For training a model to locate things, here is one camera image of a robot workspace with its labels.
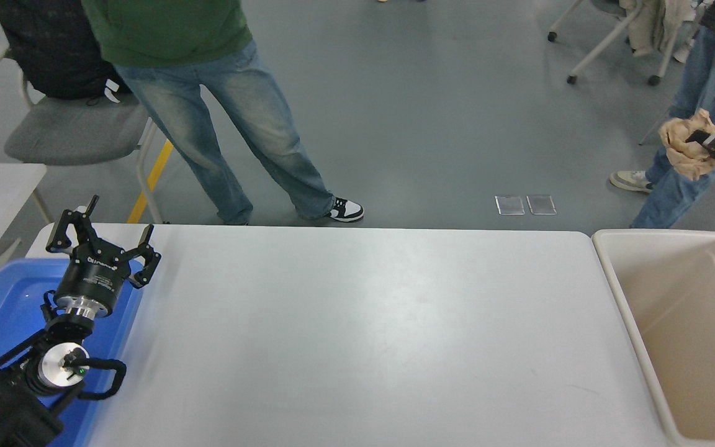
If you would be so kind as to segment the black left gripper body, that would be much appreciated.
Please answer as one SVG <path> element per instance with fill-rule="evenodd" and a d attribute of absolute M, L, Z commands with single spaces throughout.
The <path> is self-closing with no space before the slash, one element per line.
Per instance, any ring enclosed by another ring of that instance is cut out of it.
<path fill-rule="evenodd" d="M 91 309 L 114 309 L 130 274 L 130 261 L 122 247 L 108 242 L 99 248 L 80 244 L 71 250 L 68 268 L 53 295 L 54 303 L 70 308 L 88 300 L 93 302 L 88 304 Z"/>

